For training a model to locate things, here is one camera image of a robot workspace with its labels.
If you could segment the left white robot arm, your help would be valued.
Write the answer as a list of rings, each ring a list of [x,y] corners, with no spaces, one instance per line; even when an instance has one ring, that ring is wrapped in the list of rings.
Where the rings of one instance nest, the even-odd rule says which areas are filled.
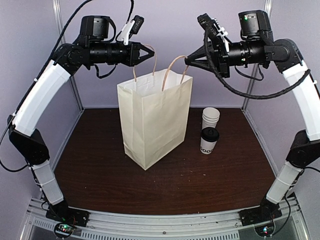
[[[25,158],[34,172],[40,188],[53,206],[52,213],[61,222],[72,218],[64,195],[50,166],[49,150],[36,125],[58,90],[81,66],[98,69],[99,64],[134,67],[154,56],[154,51],[140,42],[130,41],[144,23],[136,15],[126,23],[119,40],[108,39],[109,26],[114,22],[108,16],[88,15],[81,20],[79,35],[73,43],[64,43],[49,57],[43,73],[36,78],[9,124],[9,140]]]

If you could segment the brown paper bag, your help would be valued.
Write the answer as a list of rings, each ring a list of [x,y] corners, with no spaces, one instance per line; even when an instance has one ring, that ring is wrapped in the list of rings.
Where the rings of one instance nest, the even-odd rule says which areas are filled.
[[[145,171],[185,140],[193,77],[172,70],[183,58],[117,85],[124,152]]]

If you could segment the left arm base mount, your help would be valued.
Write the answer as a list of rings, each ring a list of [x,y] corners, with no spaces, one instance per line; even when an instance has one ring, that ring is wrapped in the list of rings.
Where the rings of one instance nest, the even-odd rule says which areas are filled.
[[[66,216],[60,217],[53,210],[48,210],[45,214],[47,219],[56,221],[53,227],[53,233],[59,239],[66,239],[79,233],[80,227],[86,227],[90,213],[85,210],[69,208]]]

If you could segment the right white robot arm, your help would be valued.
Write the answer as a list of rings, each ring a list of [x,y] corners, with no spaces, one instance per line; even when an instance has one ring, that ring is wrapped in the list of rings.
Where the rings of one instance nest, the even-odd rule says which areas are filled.
[[[299,106],[305,129],[294,137],[285,163],[264,197],[264,204],[256,210],[259,220],[268,220],[287,191],[309,164],[320,157],[320,93],[303,55],[291,39],[273,37],[268,14],[263,10],[249,10],[238,14],[241,41],[232,42],[226,30],[215,18],[204,13],[197,17],[204,30],[203,46],[185,60],[193,66],[212,72],[230,92],[252,100],[269,100],[292,92]],[[268,68],[274,63],[288,87],[267,95],[241,92],[226,82],[230,67],[258,64]]]

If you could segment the single white paper cup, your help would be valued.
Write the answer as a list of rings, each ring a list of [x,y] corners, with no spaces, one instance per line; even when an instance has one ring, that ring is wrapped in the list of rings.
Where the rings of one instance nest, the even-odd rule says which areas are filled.
[[[200,139],[200,152],[205,155],[211,154],[217,144],[217,141],[218,141],[217,139],[208,141],[204,138],[201,138]]]

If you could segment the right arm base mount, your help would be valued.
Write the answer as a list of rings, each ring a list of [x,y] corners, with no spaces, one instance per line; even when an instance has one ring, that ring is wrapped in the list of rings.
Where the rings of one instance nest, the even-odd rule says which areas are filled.
[[[271,237],[275,233],[274,220],[281,216],[282,212],[279,209],[271,211],[260,206],[243,209],[239,212],[242,226],[253,225],[255,233],[262,238]]]

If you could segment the stack of white paper cups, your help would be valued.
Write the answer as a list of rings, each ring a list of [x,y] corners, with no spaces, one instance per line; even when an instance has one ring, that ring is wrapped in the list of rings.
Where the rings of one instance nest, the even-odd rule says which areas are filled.
[[[202,126],[201,129],[207,127],[215,128],[220,119],[220,111],[214,107],[206,107],[202,111]]]

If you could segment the single black cup lid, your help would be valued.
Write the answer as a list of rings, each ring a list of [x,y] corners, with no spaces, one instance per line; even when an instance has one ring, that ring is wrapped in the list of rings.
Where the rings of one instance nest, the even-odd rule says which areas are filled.
[[[205,127],[201,130],[201,138],[213,143],[219,140],[220,134],[214,127]]]

